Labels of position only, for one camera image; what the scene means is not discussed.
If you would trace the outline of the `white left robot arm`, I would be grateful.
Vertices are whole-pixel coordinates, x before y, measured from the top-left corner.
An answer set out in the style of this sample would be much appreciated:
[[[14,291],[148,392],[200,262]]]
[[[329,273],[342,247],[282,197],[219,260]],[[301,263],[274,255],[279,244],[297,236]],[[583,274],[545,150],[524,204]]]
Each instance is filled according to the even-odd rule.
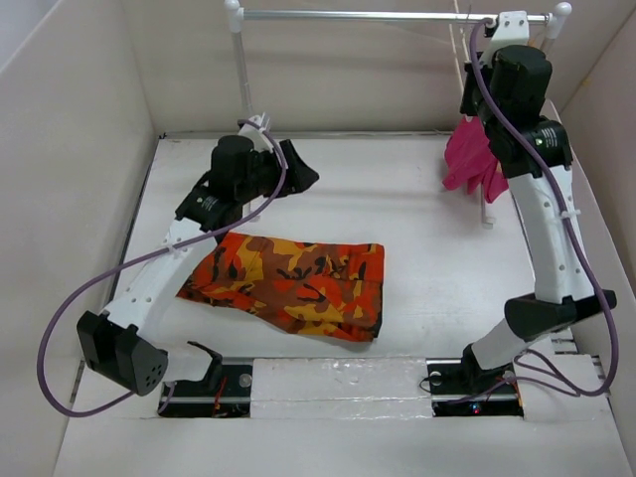
[[[126,290],[99,313],[86,311],[79,318],[87,366],[141,397],[171,381],[187,381],[200,394],[214,392],[222,371],[212,351],[194,342],[181,351],[152,343],[161,318],[197,265],[229,230],[243,224],[246,203],[301,194],[318,179],[290,140],[258,150],[245,136],[219,139],[210,169],[175,211],[164,253],[146,261]]]

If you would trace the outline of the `white plastic hanger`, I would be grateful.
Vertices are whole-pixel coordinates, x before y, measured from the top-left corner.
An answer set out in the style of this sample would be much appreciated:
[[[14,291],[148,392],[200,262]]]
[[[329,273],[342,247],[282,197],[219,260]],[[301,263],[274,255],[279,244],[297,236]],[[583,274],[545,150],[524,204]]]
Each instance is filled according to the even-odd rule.
[[[452,0],[451,7],[461,19],[458,23],[449,26],[451,46],[456,59],[456,69],[460,78],[464,80],[464,66],[469,60],[469,49],[467,36],[469,35],[470,26],[468,17],[473,10],[473,2],[469,0]]]

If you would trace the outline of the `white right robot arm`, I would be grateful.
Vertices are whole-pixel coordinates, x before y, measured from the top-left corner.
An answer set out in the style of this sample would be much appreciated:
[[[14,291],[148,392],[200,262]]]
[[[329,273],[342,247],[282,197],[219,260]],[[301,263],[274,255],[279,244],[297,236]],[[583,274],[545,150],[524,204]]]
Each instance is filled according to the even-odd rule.
[[[502,321],[464,349],[459,379],[468,390],[483,391],[496,371],[535,342],[598,314],[608,326],[613,378],[616,295],[600,286],[582,246],[567,133],[542,114],[552,64],[536,48],[512,45],[489,60],[472,50],[466,72],[461,111],[480,120],[518,206],[535,285],[532,293],[509,299]]]

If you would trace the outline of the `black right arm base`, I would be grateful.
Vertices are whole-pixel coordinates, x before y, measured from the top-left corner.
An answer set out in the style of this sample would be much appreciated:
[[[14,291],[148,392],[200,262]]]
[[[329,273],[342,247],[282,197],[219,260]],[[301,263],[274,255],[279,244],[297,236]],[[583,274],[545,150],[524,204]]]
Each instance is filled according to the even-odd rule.
[[[524,415],[515,384],[505,381],[513,366],[470,378],[460,359],[427,359],[419,387],[431,398],[434,417]]]

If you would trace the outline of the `orange camouflage trousers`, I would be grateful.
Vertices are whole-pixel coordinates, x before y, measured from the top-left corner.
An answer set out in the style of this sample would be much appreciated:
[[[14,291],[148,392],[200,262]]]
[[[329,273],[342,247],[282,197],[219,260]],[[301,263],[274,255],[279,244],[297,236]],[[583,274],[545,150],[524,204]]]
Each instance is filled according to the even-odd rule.
[[[383,323],[385,249],[229,233],[182,299],[251,314],[288,333],[371,343]]]

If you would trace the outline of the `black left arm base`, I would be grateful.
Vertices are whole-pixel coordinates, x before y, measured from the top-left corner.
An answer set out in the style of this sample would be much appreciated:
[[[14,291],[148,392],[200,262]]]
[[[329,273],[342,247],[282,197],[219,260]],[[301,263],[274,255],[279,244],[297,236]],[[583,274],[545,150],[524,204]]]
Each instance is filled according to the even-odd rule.
[[[163,386],[157,414],[166,418],[250,417],[253,358],[224,358],[195,341],[211,362],[201,381],[177,381]]]

